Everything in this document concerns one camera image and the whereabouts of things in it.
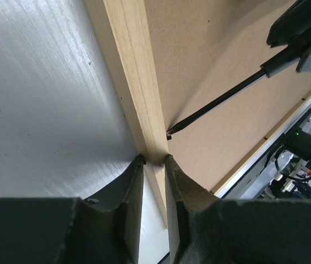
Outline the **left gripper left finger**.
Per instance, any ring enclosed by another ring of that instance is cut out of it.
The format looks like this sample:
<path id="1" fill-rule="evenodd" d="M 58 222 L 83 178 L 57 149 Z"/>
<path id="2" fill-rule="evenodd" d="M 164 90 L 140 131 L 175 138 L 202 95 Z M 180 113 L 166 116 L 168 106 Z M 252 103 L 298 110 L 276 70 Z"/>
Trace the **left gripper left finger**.
<path id="1" fill-rule="evenodd" d="M 144 164 L 87 199 L 0 198 L 0 263 L 137 263 Z"/>

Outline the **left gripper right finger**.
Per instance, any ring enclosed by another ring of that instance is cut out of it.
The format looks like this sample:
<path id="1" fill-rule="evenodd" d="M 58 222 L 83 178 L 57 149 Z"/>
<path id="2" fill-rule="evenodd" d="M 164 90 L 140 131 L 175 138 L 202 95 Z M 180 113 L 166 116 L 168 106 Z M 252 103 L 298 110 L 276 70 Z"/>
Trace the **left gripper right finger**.
<path id="1" fill-rule="evenodd" d="M 311 200 L 219 199 L 165 158 L 171 263 L 311 263 Z"/>

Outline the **red handled screwdriver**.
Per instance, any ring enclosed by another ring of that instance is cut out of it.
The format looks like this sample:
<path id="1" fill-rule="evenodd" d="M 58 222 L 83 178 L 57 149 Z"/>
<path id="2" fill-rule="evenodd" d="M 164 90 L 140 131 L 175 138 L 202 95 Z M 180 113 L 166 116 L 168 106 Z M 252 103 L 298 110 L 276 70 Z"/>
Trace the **red handled screwdriver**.
<path id="1" fill-rule="evenodd" d="M 203 115 L 207 114 L 212 109 L 221 105 L 222 103 L 229 100 L 231 97 L 235 96 L 239 92 L 248 88 L 250 85 L 253 85 L 255 82 L 260 79 L 267 77 L 270 78 L 277 73 L 285 70 L 289 66 L 293 65 L 295 62 L 301 59 L 302 54 L 307 50 L 307 45 L 300 46 L 296 43 L 294 45 L 288 45 L 285 49 L 279 52 L 277 55 L 273 56 L 265 63 L 260 66 L 260 70 L 246 78 L 230 90 L 226 91 L 224 94 L 214 99 L 210 103 L 206 104 L 204 107 L 200 108 L 193 114 L 184 118 L 180 122 L 176 123 L 174 126 L 169 128 L 166 132 L 167 140 L 172 139 L 172 135 L 183 130 L 187 126 L 194 123 Z"/>

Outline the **wooden picture frame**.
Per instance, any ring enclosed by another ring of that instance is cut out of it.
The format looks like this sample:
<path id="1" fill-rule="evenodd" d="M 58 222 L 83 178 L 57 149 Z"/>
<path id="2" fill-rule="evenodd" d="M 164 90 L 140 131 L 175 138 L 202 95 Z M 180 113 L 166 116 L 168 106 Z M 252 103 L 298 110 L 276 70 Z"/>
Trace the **wooden picture frame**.
<path id="1" fill-rule="evenodd" d="M 223 196 L 254 155 L 311 97 L 311 73 L 263 78 L 166 139 L 178 121 L 274 56 L 271 25 L 292 1 L 86 1 L 85 6 L 146 175 L 166 217 L 172 154 L 197 183 Z"/>

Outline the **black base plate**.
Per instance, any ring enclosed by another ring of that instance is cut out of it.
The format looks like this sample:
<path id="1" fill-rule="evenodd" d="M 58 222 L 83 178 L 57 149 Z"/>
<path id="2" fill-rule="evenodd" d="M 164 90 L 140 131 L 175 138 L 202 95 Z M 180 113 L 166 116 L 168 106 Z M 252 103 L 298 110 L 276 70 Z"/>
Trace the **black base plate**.
<path id="1" fill-rule="evenodd" d="M 269 148 L 236 180 L 230 180 L 217 194 L 209 191 L 191 177 L 187 176 L 172 155 L 165 157 L 165 184 L 167 220 L 169 231 L 170 261 L 179 263 L 180 258 L 188 251 L 190 236 L 200 230 L 199 225 L 191 227 L 189 217 L 193 214 L 204 215 L 213 202 L 222 199 L 237 200 L 253 184 L 270 170 L 276 171 L 273 163 L 278 161 L 285 151 L 287 140 L 301 126 L 304 126 L 311 116 L 308 109 L 288 130 L 282 133 Z"/>

